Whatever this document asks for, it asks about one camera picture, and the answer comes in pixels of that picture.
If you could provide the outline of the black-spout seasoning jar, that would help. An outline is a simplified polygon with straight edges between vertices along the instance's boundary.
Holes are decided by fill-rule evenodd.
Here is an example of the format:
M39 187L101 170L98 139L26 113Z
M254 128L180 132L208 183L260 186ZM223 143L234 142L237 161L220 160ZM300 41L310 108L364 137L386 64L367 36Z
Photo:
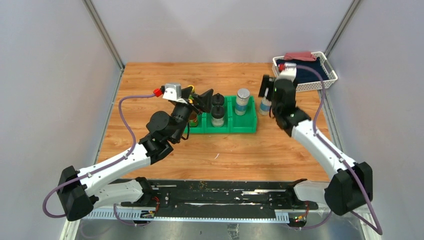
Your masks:
M220 93L216 93L212 96L211 103L213 106L223 106L225 104L225 97Z
M222 127L224 125L225 109L221 105L214 105L211 109L211 124L213 127Z

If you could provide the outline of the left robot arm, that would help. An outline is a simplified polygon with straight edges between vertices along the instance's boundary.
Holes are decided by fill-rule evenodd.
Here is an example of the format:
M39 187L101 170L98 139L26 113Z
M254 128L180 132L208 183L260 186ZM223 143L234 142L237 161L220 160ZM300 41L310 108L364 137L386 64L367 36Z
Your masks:
M162 97L173 104L171 114L157 111L146 124L148 133L137 140L134 132L129 133L131 147L105 161L76 170L65 168L54 190L70 222L80 220L93 210L121 202L138 203L142 207L153 201L152 188L143 177L116 183L120 177L163 160L173 151L173 145L187 140L189 118L192 114L210 113L214 91L202 94L193 92L193 87L179 83L167 83L148 95Z

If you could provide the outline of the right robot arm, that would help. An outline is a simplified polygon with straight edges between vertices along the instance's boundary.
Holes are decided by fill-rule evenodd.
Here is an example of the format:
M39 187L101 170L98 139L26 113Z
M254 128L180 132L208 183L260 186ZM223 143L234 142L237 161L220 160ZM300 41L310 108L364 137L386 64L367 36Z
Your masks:
M280 129L300 143L327 173L330 182L299 179L290 184L286 204L298 209L306 201L327 205L342 216L373 200L373 170L339 150L318 130L311 117L296 104L296 83L263 75L259 97L271 102L269 115Z

